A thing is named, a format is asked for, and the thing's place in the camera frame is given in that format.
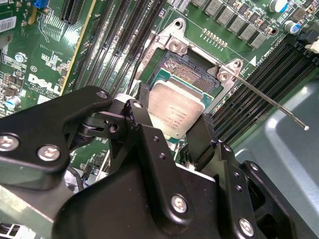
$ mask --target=silver screw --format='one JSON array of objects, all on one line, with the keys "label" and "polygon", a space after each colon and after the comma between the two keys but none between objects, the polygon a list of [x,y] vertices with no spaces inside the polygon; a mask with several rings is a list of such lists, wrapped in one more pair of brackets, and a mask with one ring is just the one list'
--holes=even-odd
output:
[{"label": "silver screw", "polygon": [[60,157],[60,151],[56,146],[43,146],[38,150],[38,157],[43,161],[54,161]]},{"label": "silver screw", "polygon": [[105,94],[104,91],[99,91],[98,93],[96,93],[99,97],[106,99],[108,96]]},{"label": "silver screw", "polygon": [[0,136],[0,151],[12,151],[19,146],[19,140],[11,135]]},{"label": "silver screw", "polygon": [[140,102],[134,101],[133,105],[137,108],[143,108],[143,105]]},{"label": "silver screw", "polygon": [[22,52],[17,52],[15,55],[14,55],[14,58],[17,62],[26,62],[27,60],[27,57],[24,53]]},{"label": "silver screw", "polygon": [[225,148],[227,151],[231,152],[231,148],[230,148],[228,145],[224,144],[224,148]]},{"label": "silver screw", "polygon": [[99,174],[99,172],[100,172],[100,170],[98,168],[93,170],[93,174],[96,175],[96,176]]},{"label": "silver screw", "polygon": [[187,211],[187,203],[182,197],[174,195],[170,202],[175,211],[178,213],[185,213]]},{"label": "silver screw", "polygon": [[255,171],[258,171],[258,167],[257,167],[256,164],[251,163],[250,166],[251,166]]},{"label": "silver screw", "polygon": [[245,235],[247,235],[249,237],[252,237],[254,235],[254,229],[251,226],[251,224],[249,223],[249,221],[247,221],[244,218],[241,218],[239,220],[239,225],[240,225],[240,228]]}]

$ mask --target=pcie slot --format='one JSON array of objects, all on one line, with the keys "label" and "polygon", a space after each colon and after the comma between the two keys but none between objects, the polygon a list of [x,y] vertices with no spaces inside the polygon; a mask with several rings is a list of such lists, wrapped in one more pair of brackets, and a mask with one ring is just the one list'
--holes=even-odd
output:
[{"label": "pcie slot", "polygon": [[[89,70],[90,66],[95,64],[97,61],[96,54],[101,47],[101,42],[104,43],[104,37],[106,37],[110,30],[112,29],[112,24],[114,21],[113,12],[117,12],[120,1],[115,5],[116,0],[108,1],[105,6],[105,10],[103,12],[102,18],[99,22],[99,26],[97,29],[97,34],[93,37],[92,44],[85,56],[85,61],[83,63],[80,74],[75,82],[74,89],[77,90],[81,86],[82,80],[87,70]],[[84,85],[87,85],[88,78],[85,79]]]},{"label": "pcie slot", "polygon": [[83,2],[84,0],[64,0],[60,15],[61,21],[74,25],[79,19]]},{"label": "pcie slot", "polygon": [[89,76],[89,84],[95,85],[95,81],[97,80],[98,75],[100,74],[102,68],[103,68],[103,62],[105,60],[105,57],[107,55],[108,50],[110,49],[110,46],[112,42],[114,41],[115,35],[118,33],[121,24],[123,23],[124,16],[126,15],[126,12],[131,4],[131,0],[125,0],[120,7],[119,12],[116,15],[116,20],[114,21],[114,24],[112,26],[112,31],[110,32],[110,36],[106,38],[106,41],[104,42],[104,46],[99,54],[99,60],[94,65],[91,74]]},{"label": "pcie slot", "polygon": [[147,5],[148,5],[148,1],[141,1],[135,4],[134,9],[130,14],[130,18],[125,26],[125,29],[128,29],[128,30],[125,31],[124,35],[121,36],[121,39],[118,41],[116,49],[113,52],[112,59],[109,61],[106,67],[106,71],[101,77],[101,82],[99,83],[99,86],[102,89],[106,87],[107,81],[110,78],[110,74],[113,73],[118,61],[120,60],[122,56],[122,53],[124,52],[125,48],[128,46],[129,41],[132,39],[135,32],[138,31],[137,25],[141,20],[143,20],[141,19],[141,17]]},{"label": "pcie slot", "polygon": [[151,33],[151,30],[155,24],[157,16],[159,15],[165,3],[166,3],[166,0],[158,0],[153,3],[152,8],[150,10],[150,14],[148,15],[147,19],[143,22],[141,31],[138,34],[137,39],[132,44],[124,60],[124,64],[121,66],[119,73],[117,74],[115,80],[113,81],[113,84],[110,90],[111,95],[114,95],[118,91],[119,87],[122,85],[124,81],[125,76],[127,75],[128,70],[134,63],[137,55],[141,53],[141,49],[143,49],[146,43],[146,40],[148,39],[149,34]]}]

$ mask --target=black memory slot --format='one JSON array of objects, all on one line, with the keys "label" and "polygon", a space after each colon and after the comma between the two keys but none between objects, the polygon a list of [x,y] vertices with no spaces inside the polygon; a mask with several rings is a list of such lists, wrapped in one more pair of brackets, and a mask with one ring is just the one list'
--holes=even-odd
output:
[{"label": "black memory slot", "polygon": [[120,40],[118,41],[115,51],[113,53],[112,59],[109,61],[106,67],[106,72],[104,73],[102,77],[102,82],[99,84],[99,86],[102,89],[106,87],[106,84],[110,77],[110,73],[111,74],[113,73],[124,49],[127,47],[129,41],[132,39],[136,31],[136,27],[138,23],[141,21],[141,17],[148,3],[149,3],[148,1],[140,1],[139,3],[135,4],[134,9],[130,14],[130,18],[125,26],[125,29],[128,29],[128,31],[125,31],[123,37],[121,37]]},{"label": "black memory slot", "polygon": [[124,16],[126,15],[126,12],[131,4],[131,0],[125,0],[122,2],[119,11],[116,14],[114,23],[112,25],[112,30],[110,31],[110,34],[107,38],[105,38],[104,46],[102,48],[102,51],[99,54],[98,61],[96,62],[92,73],[89,76],[89,85],[94,85],[95,81],[97,80],[97,76],[100,73],[101,68],[103,67],[103,61],[107,55],[107,52],[111,46],[111,43],[114,41],[114,37],[116,33],[119,31],[120,26],[124,20]]},{"label": "black memory slot", "polygon": [[[267,74],[271,71],[272,67],[277,64],[277,62],[284,58],[288,53],[291,47],[278,46],[276,49],[278,54],[270,55],[267,58],[267,61],[262,64],[260,68],[257,68],[253,73],[254,77],[249,77],[247,81],[255,87],[258,87],[258,83],[261,79],[266,77]],[[231,101],[226,101],[224,106],[218,111],[219,117],[215,120],[215,125],[220,124],[221,121],[227,120],[226,118],[230,118],[229,114],[234,111],[240,111],[241,107],[237,107],[240,105],[245,96],[249,93],[243,86],[241,86],[236,93],[232,96]]]},{"label": "black memory slot", "polygon": [[[297,59],[297,55],[295,55],[294,57],[290,57],[290,58],[282,58],[284,61],[282,62],[282,67],[283,68],[287,68],[287,66],[291,65],[296,59]],[[267,79],[277,79],[282,75],[282,72],[280,71],[268,71],[268,74],[265,75],[265,77],[267,77]],[[259,81],[258,83],[260,84],[255,84],[255,86],[261,90],[262,92],[266,92],[267,91],[267,87],[269,85],[271,85],[272,81]],[[237,101],[237,104],[241,104],[242,107],[240,108],[235,108],[235,110],[232,110],[232,112],[227,116],[227,118],[232,119],[234,117],[236,117],[236,115],[239,114],[239,111],[246,111],[248,107],[251,107],[251,102],[258,96],[256,94],[247,94],[247,92],[245,91],[245,96],[240,98],[240,102]],[[229,125],[227,120],[223,120],[221,123],[218,124],[219,127],[217,128],[217,131],[221,131],[222,129],[225,130],[226,125]]]},{"label": "black memory slot", "polygon": [[[247,81],[280,101],[318,65],[315,56],[288,36],[250,75]],[[241,86],[213,116],[219,139],[232,144],[251,126],[265,119],[272,105]]]},{"label": "black memory slot", "polygon": [[134,63],[137,55],[142,52],[142,49],[144,48],[146,40],[148,39],[151,33],[151,30],[154,27],[157,16],[160,14],[160,11],[162,10],[165,3],[166,3],[166,0],[159,0],[154,2],[154,4],[152,5],[152,9],[150,11],[151,14],[149,14],[147,19],[143,22],[140,34],[138,34],[138,37],[132,44],[124,60],[124,64],[122,65],[121,69],[119,70],[119,74],[117,74],[112,84],[112,87],[110,90],[111,95],[114,95],[118,91],[119,87],[122,85],[124,81],[125,76],[128,73],[128,70]]},{"label": "black memory slot", "polygon": [[[78,76],[78,78],[77,78],[77,80],[75,82],[74,89],[76,89],[76,90],[79,89],[79,87],[80,87],[80,85],[82,83],[84,74],[86,73],[87,70],[89,70],[88,68],[89,68],[90,60],[91,60],[91,58],[93,58],[93,54],[94,54],[93,49],[96,47],[98,39],[102,35],[106,38],[108,36],[108,34],[110,33],[111,29],[112,29],[112,25],[113,25],[115,17],[111,17],[110,18],[110,21],[109,21],[107,29],[104,29],[104,25],[108,21],[109,16],[113,16],[113,12],[117,12],[119,7],[120,7],[121,1],[118,1],[117,5],[115,7],[112,7],[112,6],[114,6],[115,1],[116,0],[108,1],[107,5],[105,6],[105,10],[104,10],[103,15],[101,17],[101,20],[99,22],[98,29],[97,29],[96,34],[94,35],[93,40],[92,40],[92,42],[90,44],[90,48],[89,48],[89,50],[88,50],[88,52],[87,52],[87,54],[85,56],[85,60],[84,60],[82,69],[80,71],[80,74],[79,74],[79,76]],[[92,62],[91,62],[91,66],[94,66],[96,61],[97,61],[97,58],[94,57]],[[85,79],[84,86],[87,86],[88,80],[89,80],[89,78]]]}]

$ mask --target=expansion slot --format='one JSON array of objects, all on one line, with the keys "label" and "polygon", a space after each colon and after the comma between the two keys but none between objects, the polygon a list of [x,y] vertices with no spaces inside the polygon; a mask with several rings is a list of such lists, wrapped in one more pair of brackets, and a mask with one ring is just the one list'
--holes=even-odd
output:
[{"label": "expansion slot", "polygon": [[[298,48],[291,37],[287,37],[247,79],[247,82],[275,101],[287,95],[318,63],[312,61],[312,56],[306,58],[299,52],[304,49]],[[271,108],[260,96],[241,86],[214,114],[215,132],[222,141],[232,144],[257,120],[263,119]]]},{"label": "expansion slot", "polygon": [[105,39],[103,36],[107,36],[108,33],[111,31],[111,25],[112,22],[114,20],[114,18],[112,18],[113,15],[113,11],[116,11],[117,8],[119,7],[119,3],[117,3],[117,5],[115,5],[115,1],[116,0],[112,0],[107,2],[107,5],[105,6],[105,10],[103,12],[102,18],[99,22],[99,26],[97,29],[97,33],[95,34],[95,36],[93,37],[91,46],[85,56],[85,60],[82,66],[82,69],[80,71],[80,74],[75,82],[75,86],[74,89],[79,89],[82,80],[84,78],[84,75],[86,73],[87,70],[89,70],[90,66],[93,64],[95,64],[96,62],[96,54],[98,52],[98,50],[101,47],[101,44],[104,43]]},{"label": "expansion slot", "polygon": [[155,24],[156,16],[159,15],[160,11],[162,10],[166,0],[158,0],[153,3],[152,9],[150,10],[150,14],[148,15],[147,19],[143,22],[141,27],[141,32],[138,35],[138,38],[134,41],[133,45],[131,46],[125,60],[124,64],[121,66],[115,80],[113,81],[112,87],[110,89],[110,94],[114,95],[119,87],[122,85],[125,76],[127,75],[128,70],[130,69],[131,65],[135,61],[138,54],[141,54],[142,49],[146,43],[147,38],[149,37],[151,30]]},{"label": "expansion slot", "polygon": [[84,0],[64,0],[60,19],[61,21],[74,25],[80,15]]},{"label": "expansion slot", "polygon": [[117,12],[116,19],[112,26],[112,31],[110,32],[110,36],[106,38],[104,46],[99,54],[98,61],[96,62],[95,66],[93,67],[92,73],[89,75],[89,83],[87,85],[94,85],[98,74],[100,73],[101,69],[103,68],[103,62],[107,55],[108,50],[112,42],[115,39],[115,35],[119,32],[120,26],[124,20],[124,16],[131,4],[131,0],[125,0],[121,6],[119,11]]},{"label": "expansion slot", "polygon": [[124,52],[125,48],[127,48],[129,41],[132,39],[133,35],[139,31],[138,29],[136,29],[136,27],[137,27],[137,24],[141,21],[142,14],[145,11],[147,5],[148,5],[148,1],[141,1],[135,4],[134,9],[131,12],[130,18],[125,26],[125,29],[128,29],[128,30],[124,32],[124,35],[118,41],[115,51],[113,53],[113,56],[106,67],[106,71],[101,77],[102,81],[101,83],[99,83],[99,86],[102,89],[106,87],[107,80],[110,77],[110,73],[111,74],[113,73],[116,67],[116,64],[121,58],[122,53]]}]

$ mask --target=dimm slot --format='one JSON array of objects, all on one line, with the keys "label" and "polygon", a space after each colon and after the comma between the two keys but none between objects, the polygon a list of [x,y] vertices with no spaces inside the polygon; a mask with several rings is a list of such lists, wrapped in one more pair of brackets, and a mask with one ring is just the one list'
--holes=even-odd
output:
[{"label": "dimm slot", "polygon": [[[310,59],[284,42],[276,50],[247,81],[275,101],[280,101],[315,66],[310,63]],[[228,144],[232,144],[272,108],[261,97],[249,93],[250,90],[242,86],[213,117],[217,136]]]},{"label": "dimm slot", "polygon": [[141,29],[144,29],[147,26],[147,29],[144,30],[142,33],[140,33],[139,38],[134,41],[134,44],[131,47],[129,54],[125,58],[126,64],[125,64],[125,68],[123,68],[123,69],[125,69],[125,71],[123,71],[121,73],[121,75],[118,79],[116,77],[116,80],[114,81],[115,85],[113,86],[113,84],[112,84],[112,87],[110,90],[111,95],[114,95],[118,91],[118,88],[122,85],[124,78],[125,78],[128,70],[130,69],[131,65],[135,61],[137,55],[139,53],[141,53],[140,51],[141,51],[141,49],[143,49],[143,47],[146,43],[146,40],[148,39],[149,34],[151,33],[151,30],[155,24],[156,16],[159,15],[159,13],[162,10],[165,3],[166,3],[166,0],[160,0],[160,1],[154,2],[153,6],[155,6],[155,7],[152,8],[153,10],[151,11],[153,13],[151,13],[151,16],[144,22],[144,25],[141,27]]},{"label": "dimm slot", "polygon": [[95,55],[95,52],[97,52],[98,49],[100,48],[100,44],[98,43],[98,40],[100,39],[102,35],[107,35],[108,32],[110,32],[112,21],[113,21],[110,18],[112,17],[114,10],[116,11],[116,6],[114,5],[115,1],[116,0],[109,1],[107,2],[107,5],[105,6],[105,10],[99,22],[97,33],[93,37],[92,44],[86,54],[82,69],[75,82],[74,89],[76,90],[79,89],[79,87],[81,86],[81,83],[86,71],[89,70],[92,64],[95,64],[94,61],[96,61],[96,58],[94,57],[94,55]]},{"label": "dimm slot", "polygon": [[[290,65],[292,62],[294,62],[296,57],[297,56],[294,56],[294,57],[291,57],[291,58],[286,58],[284,60],[284,62],[282,63],[283,68],[286,68],[287,65]],[[270,75],[267,76],[266,80],[262,81],[261,84],[257,85],[256,87],[260,91],[264,92],[266,90],[266,88],[272,83],[272,79],[277,79],[278,76],[280,75],[280,73],[281,73],[280,71],[271,71]],[[246,99],[244,99],[244,97],[242,97],[237,102],[237,104],[240,103],[243,107],[238,108],[236,110],[232,110],[231,114],[227,116],[229,119],[232,119],[232,118],[236,117],[236,115],[239,113],[239,111],[244,111],[248,107],[248,105],[250,105],[250,103],[253,100],[253,98],[256,97],[257,95],[254,94],[254,93],[251,93],[251,94],[245,94],[245,96],[247,96]],[[222,128],[224,128],[227,124],[228,124],[227,120],[223,120],[221,122],[221,124],[218,123],[219,129],[217,129],[217,131],[222,129]]]},{"label": "dimm slot", "polygon": [[103,62],[104,59],[107,55],[107,52],[112,44],[112,42],[114,41],[115,38],[115,34],[119,31],[119,27],[121,26],[122,22],[123,22],[123,18],[129,8],[131,4],[131,0],[125,0],[120,7],[120,10],[117,12],[116,15],[116,20],[114,21],[114,24],[112,26],[112,31],[110,32],[110,36],[108,36],[106,38],[106,41],[104,42],[104,46],[103,49],[101,50],[100,54],[99,54],[99,61],[96,62],[90,76],[90,85],[95,85],[95,81],[97,80],[97,77],[101,71],[101,69],[103,68]]},{"label": "dimm slot", "polygon": [[113,73],[119,59],[121,58],[121,55],[125,48],[127,47],[129,41],[132,39],[137,24],[141,21],[141,16],[148,4],[148,1],[141,1],[137,4],[135,4],[133,11],[131,12],[130,18],[125,26],[125,29],[128,29],[129,31],[126,31],[124,33],[124,36],[121,37],[121,40],[117,43],[116,49],[113,53],[112,60],[109,61],[108,66],[106,67],[106,72],[104,73],[102,77],[102,81],[99,84],[99,86],[104,89],[107,84],[107,80],[110,77],[110,73]]}]

